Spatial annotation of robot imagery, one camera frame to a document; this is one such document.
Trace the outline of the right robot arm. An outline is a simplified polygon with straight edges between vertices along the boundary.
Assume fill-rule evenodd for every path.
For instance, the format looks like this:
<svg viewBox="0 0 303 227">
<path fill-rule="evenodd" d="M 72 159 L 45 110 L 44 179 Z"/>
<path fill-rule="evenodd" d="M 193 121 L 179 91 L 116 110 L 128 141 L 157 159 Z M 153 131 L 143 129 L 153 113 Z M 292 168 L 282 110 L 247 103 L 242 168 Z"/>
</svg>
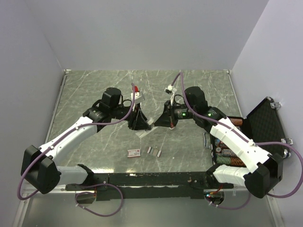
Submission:
<svg viewBox="0 0 303 227">
<path fill-rule="evenodd" d="M 223 142 L 245 164 L 244 167 L 214 165 L 208 170 L 207 184 L 217 188 L 223 183 L 244 186 L 257 198 L 263 198 L 282 180 L 283 159 L 257 146 L 222 111 L 207 105 L 199 87 L 184 91 L 183 104 L 174 103 L 176 89 L 169 85 L 164 90 L 171 95 L 164 104 L 163 114 L 155 122 L 157 127 L 174 128 L 179 120 L 193 119 L 199 127 Z"/>
</svg>

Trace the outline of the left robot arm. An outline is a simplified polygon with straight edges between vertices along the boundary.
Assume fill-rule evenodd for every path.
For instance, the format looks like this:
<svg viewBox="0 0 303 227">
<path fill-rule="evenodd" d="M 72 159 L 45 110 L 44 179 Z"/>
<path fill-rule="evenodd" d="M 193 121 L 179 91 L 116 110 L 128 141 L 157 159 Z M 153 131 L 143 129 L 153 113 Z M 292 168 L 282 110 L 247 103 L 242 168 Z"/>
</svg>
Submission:
<svg viewBox="0 0 303 227">
<path fill-rule="evenodd" d="M 132 87 L 131 104 L 124 106 L 121 90 L 109 87 L 92 107 L 87 109 L 69 129 L 52 141 L 36 148 L 29 146 L 23 156 L 21 179 L 27 180 L 36 190 L 47 194 L 58 185 L 77 184 L 88 190 L 93 186 L 93 172 L 84 165 L 59 166 L 60 160 L 87 138 L 105 126 L 122 121 L 134 131 L 150 130 L 140 104 L 145 100 L 137 86 Z"/>
</svg>

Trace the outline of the white stapler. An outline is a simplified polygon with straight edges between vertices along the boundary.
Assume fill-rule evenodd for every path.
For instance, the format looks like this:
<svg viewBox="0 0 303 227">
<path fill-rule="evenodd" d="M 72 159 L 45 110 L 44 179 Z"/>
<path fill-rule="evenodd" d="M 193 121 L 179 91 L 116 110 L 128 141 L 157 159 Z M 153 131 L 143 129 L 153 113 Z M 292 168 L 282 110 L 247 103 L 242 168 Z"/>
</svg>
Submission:
<svg viewBox="0 0 303 227">
<path fill-rule="evenodd" d="M 157 129 L 157 126 L 154 125 L 154 123 L 155 123 L 155 119 L 154 118 L 149 118 L 148 121 L 147 121 L 147 123 L 150 126 L 150 129 L 140 130 L 140 131 L 137 131 L 135 133 L 139 138 L 143 138 L 144 136 L 148 135 L 149 133 L 151 133 L 151 132 L 153 132 L 154 130 Z"/>
</svg>

